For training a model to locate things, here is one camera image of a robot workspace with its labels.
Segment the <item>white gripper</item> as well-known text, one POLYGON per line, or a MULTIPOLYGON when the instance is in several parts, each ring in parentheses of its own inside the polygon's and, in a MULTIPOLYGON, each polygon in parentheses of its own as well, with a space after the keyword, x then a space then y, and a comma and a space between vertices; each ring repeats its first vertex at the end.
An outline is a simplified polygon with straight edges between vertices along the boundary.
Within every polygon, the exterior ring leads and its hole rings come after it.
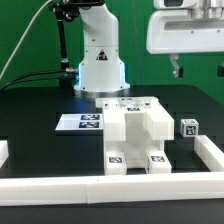
MULTIPOLYGON (((153 0, 146 48, 151 54, 171 54, 175 78, 182 78, 180 53, 224 52, 224 0, 153 0)), ((224 77, 224 65, 217 76, 224 77)))

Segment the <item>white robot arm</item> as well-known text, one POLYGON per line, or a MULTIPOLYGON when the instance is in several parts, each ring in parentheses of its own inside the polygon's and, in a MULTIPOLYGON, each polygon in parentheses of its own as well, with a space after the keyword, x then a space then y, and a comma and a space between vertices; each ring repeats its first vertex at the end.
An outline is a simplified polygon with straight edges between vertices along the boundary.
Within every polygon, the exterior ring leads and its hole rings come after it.
MULTIPOLYGON (((167 54, 176 77, 181 53, 224 52, 224 0, 153 0, 156 11, 147 28, 146 49, 167 54)), ((76 91, 92 95, 126 91, 125 66, 119 58, 118 20, 106 5, 80 9, 84 58, 76 91)))

